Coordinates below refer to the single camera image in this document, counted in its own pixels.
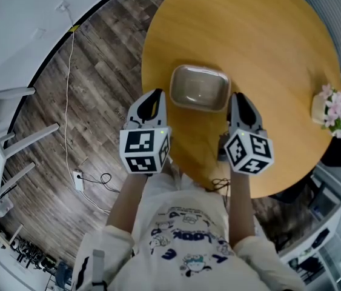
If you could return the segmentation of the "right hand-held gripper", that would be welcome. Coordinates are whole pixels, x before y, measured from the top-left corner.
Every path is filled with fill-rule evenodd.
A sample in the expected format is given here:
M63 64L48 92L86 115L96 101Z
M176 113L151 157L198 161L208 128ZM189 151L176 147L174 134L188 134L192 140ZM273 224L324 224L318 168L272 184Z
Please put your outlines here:
M253 102L243 93L233 93L227 108L228 130L220 135L218 160L228 162L233 172L261 174L274 164L273 142L262 129L262 117ZM239 129L241 125L251 131Z

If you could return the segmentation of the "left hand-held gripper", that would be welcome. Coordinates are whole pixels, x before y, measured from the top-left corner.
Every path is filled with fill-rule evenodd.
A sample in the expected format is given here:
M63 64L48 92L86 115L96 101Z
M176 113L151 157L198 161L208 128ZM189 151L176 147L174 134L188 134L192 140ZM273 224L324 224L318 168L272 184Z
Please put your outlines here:
M135 101L119 134L119 155L129 174L160 173L171 147L166 95L154 89ZM153 126L142 125L153 123Z

